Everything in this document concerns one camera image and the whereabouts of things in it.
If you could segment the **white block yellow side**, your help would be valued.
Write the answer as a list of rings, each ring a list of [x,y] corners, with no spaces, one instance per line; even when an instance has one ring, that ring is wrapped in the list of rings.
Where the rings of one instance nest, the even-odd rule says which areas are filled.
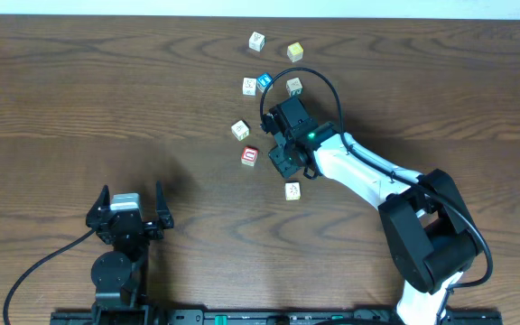
[[[284,192],[287,200],[299,200],[302,196],[299,182],[287,182],[284,185]]]

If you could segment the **yellow top block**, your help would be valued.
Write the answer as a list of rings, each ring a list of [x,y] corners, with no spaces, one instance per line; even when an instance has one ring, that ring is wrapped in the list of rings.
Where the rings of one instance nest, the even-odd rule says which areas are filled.
[[[303,58],[304,49],[299,42],[295,42],[287,47],[286,54],[291,62],[297,62]]]

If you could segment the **white dragonfly block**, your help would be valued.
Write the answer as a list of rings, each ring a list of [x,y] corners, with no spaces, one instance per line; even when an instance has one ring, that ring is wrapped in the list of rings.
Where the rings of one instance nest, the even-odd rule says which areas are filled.
[[[238,141],[242,141],[249,136],[250,129],[243,120],[239,120],[231,126],[231,132]]]

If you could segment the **white block number four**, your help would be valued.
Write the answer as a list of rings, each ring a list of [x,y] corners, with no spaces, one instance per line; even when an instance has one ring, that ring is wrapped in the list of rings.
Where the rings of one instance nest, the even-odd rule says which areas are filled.
[[[256,83],[257,79],[255,78],[243,78],[242,93],[245,96],[254,96],[256,93]]]

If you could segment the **white block top left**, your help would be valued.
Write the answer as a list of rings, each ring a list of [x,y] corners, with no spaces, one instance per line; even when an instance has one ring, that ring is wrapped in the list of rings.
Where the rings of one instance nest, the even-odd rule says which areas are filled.
[[[252,32],[248,45],[251,50],[261,51],[265,46],[265,36],[260,32]]]

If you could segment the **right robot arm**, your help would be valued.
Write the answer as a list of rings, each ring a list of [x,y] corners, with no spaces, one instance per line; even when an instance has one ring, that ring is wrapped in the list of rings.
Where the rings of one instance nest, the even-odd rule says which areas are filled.
[[[276,141],[269,157],[288,178],[303,171],[341,183],[375,208],[404,278],[396,315],[405,324],[440,324],[461,276],[478,255],[492,258],[449,174],[406,170],[359,144],[342,127],[306,113],[273,111],[262,128]]]

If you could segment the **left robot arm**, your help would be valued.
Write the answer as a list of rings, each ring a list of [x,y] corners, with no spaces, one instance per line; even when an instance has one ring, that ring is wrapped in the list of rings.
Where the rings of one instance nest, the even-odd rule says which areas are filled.
[[[143,220],[137,193],[109,196],[105,186],[86,216],[86,225],[112,247],[94,262],[94,324],[165,324],[166,312],[147,298],[149,246],[174,227],[160,182],[155,185],[156,219]]]

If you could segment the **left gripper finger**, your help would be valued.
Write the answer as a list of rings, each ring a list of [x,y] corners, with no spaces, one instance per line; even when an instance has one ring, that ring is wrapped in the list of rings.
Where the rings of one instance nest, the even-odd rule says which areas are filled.
[[[161,222],[170,220],[170,210],[163,195],[163,186],[160,181],[155,185],[155,212]]]
[[[90,217],[98,217],[101,215],[101,213],[104,209],[109,207],[109,205],[110,205],[109,188],[107,185],[104,185],[102,187],[102,190],[99,193],[96,201],[90,208],[88,215]]]

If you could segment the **red U block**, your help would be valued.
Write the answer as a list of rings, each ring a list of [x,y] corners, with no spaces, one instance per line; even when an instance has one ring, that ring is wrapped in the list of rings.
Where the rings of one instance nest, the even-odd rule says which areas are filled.
[[[246,146],[241,154],[241,163],[254,167],[258,158],[258,154],[259,152],[257,149]]]

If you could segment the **white block green side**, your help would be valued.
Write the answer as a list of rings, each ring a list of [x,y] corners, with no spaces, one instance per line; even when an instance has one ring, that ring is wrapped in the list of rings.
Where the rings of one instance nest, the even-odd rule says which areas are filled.
[[[285,86],[290,97],[300,96],[303,91],[303,85],[299,78],[287,80]]]

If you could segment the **blue top block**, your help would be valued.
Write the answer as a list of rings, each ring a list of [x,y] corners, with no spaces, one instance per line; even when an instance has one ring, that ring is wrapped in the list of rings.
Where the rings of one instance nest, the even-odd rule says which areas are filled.
[[[273,78],[269,73],[263,73],[259,77],[256,78],[256,86],[260,92],[265,93],[268,90],[273,88],[272,86]]]

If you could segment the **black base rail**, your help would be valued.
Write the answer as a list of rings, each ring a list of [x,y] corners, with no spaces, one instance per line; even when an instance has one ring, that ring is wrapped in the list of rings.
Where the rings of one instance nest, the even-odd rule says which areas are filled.
[[[144,312],[59,312],[51,314],[50,324],[168,324],[168,325],[311,325],[332,321],[336,324],[401,324],[392,310],[283,312],[283,311],[202,311],[170,310],[148,315]]]

